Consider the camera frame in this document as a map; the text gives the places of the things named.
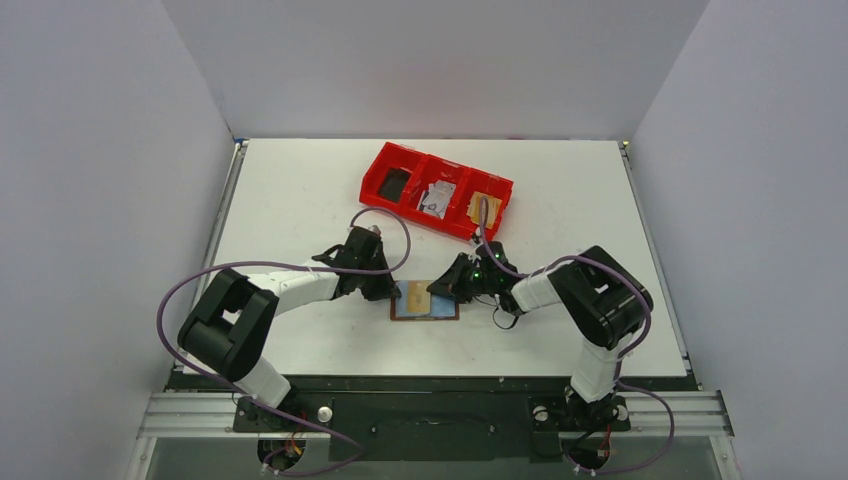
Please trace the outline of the yellow credit card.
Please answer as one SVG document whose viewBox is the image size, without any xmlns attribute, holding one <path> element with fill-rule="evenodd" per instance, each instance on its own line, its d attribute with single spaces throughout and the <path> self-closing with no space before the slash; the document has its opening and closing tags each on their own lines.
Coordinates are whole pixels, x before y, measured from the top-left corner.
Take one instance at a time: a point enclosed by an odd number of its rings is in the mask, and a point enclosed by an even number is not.
<svg viewBox="0 0 848 480">
<path fill-rule="evenodd" d="M 405 311 L 409 315 L 424 316 L 431 311 L 431 293 L 428 291 L 428 280 L 414 280 L 407 283 L 405 295 Z"/>
</svg>

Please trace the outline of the brown leather card holder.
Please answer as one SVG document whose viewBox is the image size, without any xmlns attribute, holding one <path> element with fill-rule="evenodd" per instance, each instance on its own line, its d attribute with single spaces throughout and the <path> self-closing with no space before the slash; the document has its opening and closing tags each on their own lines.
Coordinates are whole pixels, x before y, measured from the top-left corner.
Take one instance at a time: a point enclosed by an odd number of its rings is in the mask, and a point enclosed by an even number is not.
<svg viewBox="0 0 848 480">
<path fill-rule="evenodd" d="M 397 283 L 400 296 L 390 304 L 392 321 L 455 321 L 459 305 L 452 299 L 431 293 L 431 280 L 401 280 Z"/>
</svg>

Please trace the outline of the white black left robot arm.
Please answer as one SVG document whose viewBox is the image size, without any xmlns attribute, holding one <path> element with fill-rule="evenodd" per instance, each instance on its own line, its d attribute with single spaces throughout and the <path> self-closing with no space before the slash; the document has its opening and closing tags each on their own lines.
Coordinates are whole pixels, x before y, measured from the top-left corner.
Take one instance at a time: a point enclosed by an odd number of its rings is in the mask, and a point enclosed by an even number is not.
<svg viewBox="0 0 848 480">
<path fill-rule="evenodd" d="M 177 343 L 206 367 L 260 401 L 259 416 L 272 429 L 298 416 L 294 387 L 262 351 L 275 317 L 314 302 L 360 291 L 367 301 L 401 296 L 388 272 L 377 227 L 354 226 L 343 244 L 295 270 L 243 275 L 218 272 L 181 327 Z"/>
</svg>

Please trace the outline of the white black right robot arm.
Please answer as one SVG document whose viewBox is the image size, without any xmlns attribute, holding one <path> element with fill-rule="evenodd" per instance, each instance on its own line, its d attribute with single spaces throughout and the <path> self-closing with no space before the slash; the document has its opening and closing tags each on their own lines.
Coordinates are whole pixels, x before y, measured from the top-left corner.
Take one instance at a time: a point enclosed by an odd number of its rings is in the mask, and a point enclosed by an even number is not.
<svg viewBox="0 0 848 480">
<path fill-rule="evenodd" d="M 654 303 L 649 291 L 606 249 L 593 245 L 531 273 L 512 265 L 501 243 L 479 243 L 460 253 L 428 291 L 465 304 L 490 296 L 515 318 L 563 306 L 582 335 L 566 418 L 588 427 L 604 412 L 603 399 L 616 390 L 622 357 L 647 336 Z"/>
</svg>

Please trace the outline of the black card in bin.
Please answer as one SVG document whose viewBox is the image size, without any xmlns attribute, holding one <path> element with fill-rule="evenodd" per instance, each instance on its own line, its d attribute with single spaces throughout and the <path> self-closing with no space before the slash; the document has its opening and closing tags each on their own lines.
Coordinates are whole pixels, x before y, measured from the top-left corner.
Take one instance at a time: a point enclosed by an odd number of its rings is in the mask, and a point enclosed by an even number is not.
<svg viewBox="0 0 848 480">
<path fill-rule="evenodd" d="M 410 178 L 409 171 L 390 168 L 377 189 L 377 195 L 391 203 L 399 203 Z"/>
</svg>

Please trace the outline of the yellow card in bin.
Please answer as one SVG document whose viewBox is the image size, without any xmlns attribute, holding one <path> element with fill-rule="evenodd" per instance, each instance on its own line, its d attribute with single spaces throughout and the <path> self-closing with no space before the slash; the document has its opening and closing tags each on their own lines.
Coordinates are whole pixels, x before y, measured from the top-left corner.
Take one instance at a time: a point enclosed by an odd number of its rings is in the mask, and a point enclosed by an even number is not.
<svg viewBox="0 0 848 480">
<path fill-rule="evenodd" d="M 467 216 L 473 225 L 483 225 L 485 229 L 491 230 L 497 222 L 501 204 L 501 199 L 475 191 L 470 197 Z"/>
</svg>

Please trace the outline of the white grey cards in bin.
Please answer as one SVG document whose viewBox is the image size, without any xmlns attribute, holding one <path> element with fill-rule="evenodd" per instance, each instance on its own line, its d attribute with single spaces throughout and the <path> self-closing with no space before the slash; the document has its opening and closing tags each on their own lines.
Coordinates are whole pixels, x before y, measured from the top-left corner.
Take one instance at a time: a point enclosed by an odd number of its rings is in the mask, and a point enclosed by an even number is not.
<svg viewBox="0 0 848 480">
<path fill-rule="evenodd" d="M 445 180 L 438 180 L 428 185 L 418 202 L 418 210 L 444 219 L 450 201 L 456 191 L 456 185 Z"/>
</svg>

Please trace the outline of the red three-compartment plastic bin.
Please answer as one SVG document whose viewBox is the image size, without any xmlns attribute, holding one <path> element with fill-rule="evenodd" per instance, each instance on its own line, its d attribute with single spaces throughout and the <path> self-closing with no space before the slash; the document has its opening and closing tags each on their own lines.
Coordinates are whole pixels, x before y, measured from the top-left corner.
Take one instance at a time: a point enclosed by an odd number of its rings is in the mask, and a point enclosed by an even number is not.
<svg viewBox="0 0 848 480">
<path fill-rule="evenodd" d="M 483 227 L 492 240 L 513 185 L 507 178 L 387 142 L 363 176 L 359 201 L 462 240 Z"/>
</svg>

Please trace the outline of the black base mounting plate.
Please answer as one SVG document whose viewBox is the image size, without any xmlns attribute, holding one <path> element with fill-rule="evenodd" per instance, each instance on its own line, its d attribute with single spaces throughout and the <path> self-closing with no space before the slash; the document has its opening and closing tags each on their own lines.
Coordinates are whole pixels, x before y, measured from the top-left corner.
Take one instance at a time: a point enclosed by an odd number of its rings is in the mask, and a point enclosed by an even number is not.
<svg viewBox="0 0 848 480">
<path fill-rule="evenodd" d="M 604 460 L 616 433 L 669 446 L 695 390 L 686 378 L 638 378 L 589 403 L 564 377 L 297 376 L 293 386 L 274 411 L 229 396 L 226 431 L 255 435 L 275 470 L 322 440 L 331 462 Z"/>
</svg>

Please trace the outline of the aluminium front rail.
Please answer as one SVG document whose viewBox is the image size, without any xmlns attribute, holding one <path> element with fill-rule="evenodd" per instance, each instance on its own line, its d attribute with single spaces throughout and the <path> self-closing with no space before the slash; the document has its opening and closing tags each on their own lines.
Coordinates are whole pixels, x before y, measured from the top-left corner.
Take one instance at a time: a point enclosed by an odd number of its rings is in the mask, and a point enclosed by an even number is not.
<svg viewBox="0 0 848 480">
<path fill-rule="evenodd" d="M 675 419 L 677 437 L 716 437 L 734 435 L 729 416 L 722 403 L 721 393 L 661 392 Z M 630 432 L 657 436 L 664 432 L 668 415 L 660 402 L 644 394 L 622 394 L 628 411 Z M 498 413 L 484 414 L 474 404 L 461 410 L 459 404 L 448 401 L 440 406 L 431 402 L 423 409 L 408 405 L 403 409 L 377 408 L 363 414 L 345 414 L 337 400 L 330 407 L 333 415 L 327 424 L 339 428 L 343 420 L 370 418 L 399 421 L 411 426 L 436 426 L 458 421 L 497 428 Z M 143 438 L 325 438 L 326 433 L 313 427 L 267 426 L 260 418 L 253 420 L 224 393 L 161 393 L 151 396 L 137 437 Z"/>
</svg>

